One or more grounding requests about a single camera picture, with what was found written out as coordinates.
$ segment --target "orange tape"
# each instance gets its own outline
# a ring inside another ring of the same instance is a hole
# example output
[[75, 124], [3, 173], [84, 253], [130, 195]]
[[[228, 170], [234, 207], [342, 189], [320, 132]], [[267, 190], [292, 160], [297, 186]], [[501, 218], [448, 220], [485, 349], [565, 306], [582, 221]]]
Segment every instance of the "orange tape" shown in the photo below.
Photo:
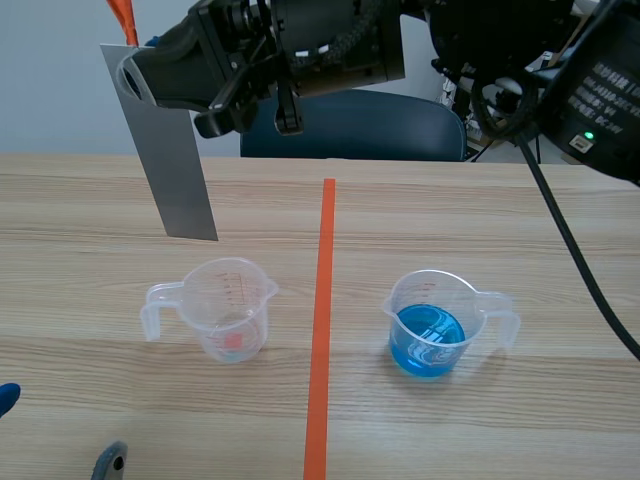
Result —
[[333, 232], [336, 180], [325, 178], [316, 273], [316, 304], [313, 314], [307, 439], [304, 480], [325, 480], [327, 475], [327, 420], [329, 415], [329, 343], [331, 341], [331, 284], [333, 278]]
[[118, 23], [122, 27], [127, 45], [138, 46], [138, 32], [136, 31], [136, 19], [133, 16], [132, 0], [107, 0]]

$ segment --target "measuring cup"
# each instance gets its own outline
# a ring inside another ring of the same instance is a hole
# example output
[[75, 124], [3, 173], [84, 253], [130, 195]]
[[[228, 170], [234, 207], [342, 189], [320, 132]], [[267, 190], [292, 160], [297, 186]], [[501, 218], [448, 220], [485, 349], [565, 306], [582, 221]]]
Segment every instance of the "measuring cup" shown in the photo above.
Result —
[[151, 287], [140, 320], [147, 341], [160, 338], [160, 310], [173, 308], [205, 352], [236, 363], [253, 357], [267, 340], [267, 301], [278, 285], [244, 258], [207, 262], [182, 282]]
[[389, 346], [408, 372], [437, 377], [449, 372], [489, 319], [500, 319], [499, 344], [513, 345], [520, 317], [507, 295], [479, 292], [468, 282], [439, 270], [402, 277], [382, 306], [393, 319]]

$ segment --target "cable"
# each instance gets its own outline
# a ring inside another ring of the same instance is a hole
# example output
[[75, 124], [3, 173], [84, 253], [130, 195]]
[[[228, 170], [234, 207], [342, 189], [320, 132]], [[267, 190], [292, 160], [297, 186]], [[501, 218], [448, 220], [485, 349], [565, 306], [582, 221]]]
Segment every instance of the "cable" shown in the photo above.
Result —
[[536, 157], [538, 157], [538, 165], [541, 165], [542, 158], [540, 158], [540, 135], [536, 135]]
[[478, 161], [478, 159], [480, 158], [480, 155], [482, 155], [484, 152], [486, 152], [486, 151], [489, 149], [489, 147], [490, 147], [491, 145], [493, 145], [493, 142], [494, 142], [494, 140], [490, 140], [490, 141], [489, 141], [489, 143], [487, 143], [487, 144], [484, 146], [484, 148], [483, 148], [482, 150], [480, 150], [480, 152], [478, 152], [478, 154], [476, 154], [476, 156], [475, 156], [475, 157], [473, 157], [473, 158], [470, 160], [470, 161], [471, 161], [471, 163], [476, 163], [476, 162]]
[[476, 78], [471, 87], [471, 105], [481, 130], [492, 139], [510, 139], [526, 128], [533, 118], [538, 105], [538, 82], [526, 70], [509, 73], [522, 88], [520, 103], [515, 112], [506, 119], [504, 125], [498, 125], [489, 112], [487, 99], [483, 89], [491, 83], [486, 79]]
[[549, 184], [544, 178], [538, 163], [536, 162], [535, 157], [533, 156], [533, 152], [529, 148], [526, 139], [522, 135], [517, 135], [516, 144], [522, 150], [522, 154], [524, 155], [527, 164], [529, 165], [529, 169], [533, 174], [533, 178], [538, 184], [538, 188], [540, 188], [540, 192], [542, 193], [542, 197], [549, 208], [549, 212], [553, 217], [553, 220], [556, 222], [558, 230], [560, 230], [560, 234], [564, 239], [564, 243], [567, 245], [567, 249], [569, 253], [571, 253], [571, 257], [573, 257], [573, 261], [578, 267], [578, 271], [584, 280], [593, 301], [596, 303], [600, 312], [604, 316], [604, 319], [607, 321], [611, 329], [618, 336], [618, 338], [624, 343], [624, 345], [629, 349], [629, 351], [635, 356], [638, 360], [640, 360], [640, 345], [635, 339], [631, 336], [631, 334], [624, 328], [624, 325], [620, 322], [614, 311], [611, 309], [611, 306], [607, 302], [607, 299], [604, 297], [604, 294], [600, 290], [596, 279], [594, 278], [591, 270], [589, 269], [589, 265], [587, 261], [582, 256], [582, 252], [576, 243], [571, 230], [569, 230], [569, 225], [565, 221], [562, 213], [560, 212], [560, 208], [556, 203], [555, 198], [553, 198], [553, 194], [551, 193], [551, 189], [549, 188]]
[[384, 11], [387, 2], [388, 0], [371, 0], [351, 31], [338, 34], [329, 45], [329, 50], [326, 53], [310, 57], [291, 57], [289, 62], [296, 67], [307, 67], [318, 61], [324, 65], [341, 61], [371, 31]]

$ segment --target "metal plate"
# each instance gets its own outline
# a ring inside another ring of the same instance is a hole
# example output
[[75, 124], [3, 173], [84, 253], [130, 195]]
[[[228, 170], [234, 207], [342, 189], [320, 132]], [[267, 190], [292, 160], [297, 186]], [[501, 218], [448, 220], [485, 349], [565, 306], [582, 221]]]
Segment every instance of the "metal plate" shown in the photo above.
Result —
[[167, 235], [218, 240], [189, 112], [156, 107], [120, 91], [118, 64], [136, 47], [101, 48]]

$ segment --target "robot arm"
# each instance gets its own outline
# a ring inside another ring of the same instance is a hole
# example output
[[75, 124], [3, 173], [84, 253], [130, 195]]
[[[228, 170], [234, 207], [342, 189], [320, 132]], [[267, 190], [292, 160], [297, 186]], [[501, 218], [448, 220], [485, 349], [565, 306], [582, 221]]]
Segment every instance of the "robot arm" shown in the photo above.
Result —
[[[277, 92], [276, 128], [296, 134], [304, 128], [298, 97], [404, 77], [407, 14], [429, 22], [432, 66], [455, 83], [473, 80], [485, 134], [511, 139], [535, 121], [581, 162], [638, 183], [638, 0], [602, 0], [549, 84], [525, 70], [565, 44], [577, 24], [572, 7], [573, 0], [200, 0], [156, 47], [122, 63], [120, 85], [143, 101], [198, 112], [206, 138], [249, 131], [259, 101]], [[522, 95], [498, 127], [482, 90], [501, 77], [519, 83]]]

